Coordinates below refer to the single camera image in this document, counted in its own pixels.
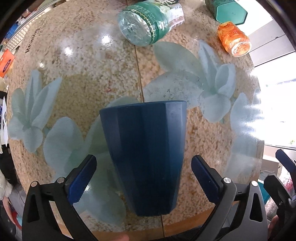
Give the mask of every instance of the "metal screw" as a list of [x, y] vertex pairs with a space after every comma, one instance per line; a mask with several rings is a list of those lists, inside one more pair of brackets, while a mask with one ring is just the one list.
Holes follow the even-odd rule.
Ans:
[[63, 183], [65, 181], [65, 179], [63, 177], [59, 177], [57, 179], [57, 183]]
[[35, 187], [35, 186], [37, 186], [37, 184], [38, 183], [36, 181], [34, 181], [34, 182], [31, 183], [31, 187]]
[[231, 183], [231, 179], [230, 179], [229, 177], [225, 177], [225, 178], [223, 178], [223, 181], [224, 181], [225, 183]]
[[256, 181], [252, 181], [251, 183], [252, 183], [252, 185], [253, 185], [254, 187], [257, 187], [257, 186], [258, 186], [258, 183], [257, 183]]

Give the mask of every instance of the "orange jar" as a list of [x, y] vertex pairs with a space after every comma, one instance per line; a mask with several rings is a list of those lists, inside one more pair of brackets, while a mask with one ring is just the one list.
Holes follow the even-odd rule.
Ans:
[[251, 42], [232, 22], [222, 23], [218, 27], [218, 36], [225, 50], [234, 57], [240, 57], [251, 50]]

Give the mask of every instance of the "teal object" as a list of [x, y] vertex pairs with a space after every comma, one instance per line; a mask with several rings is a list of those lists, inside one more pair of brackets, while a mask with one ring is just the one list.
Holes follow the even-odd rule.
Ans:
[[220, 23], [231, 21], [240, 25], [246, 21], [248, 12], [235, 0], [205, 0], [205, 4]]
[[262, 193], [262, 197], [263, 197], [263, 201], [264, 201], [264, 204], [267, 203], [268, 199], [270, 198], [270, 195], [268, 194], [268, 192], [264, 189], [263, 185], [264, 183], [261, 183], [261, 182], [258, 182], [259, 184], [259, 187], [260, 187], [260, 191]]

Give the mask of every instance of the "green hexagonal container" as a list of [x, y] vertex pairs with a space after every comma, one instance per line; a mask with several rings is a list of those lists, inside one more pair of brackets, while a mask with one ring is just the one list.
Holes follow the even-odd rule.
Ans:
[[227, 21], [235, 25], [243, 24], [248, 12], [235, 0], [205, 0], [205, 4], [214, 18], [221, 23]]

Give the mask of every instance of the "blue cup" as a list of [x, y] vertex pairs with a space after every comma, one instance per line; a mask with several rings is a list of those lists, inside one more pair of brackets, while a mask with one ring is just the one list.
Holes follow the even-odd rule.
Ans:
[[100, 116], [129, 209], [138, 216], [170, 213], [182, 171], [186, 101], [109, 107]]

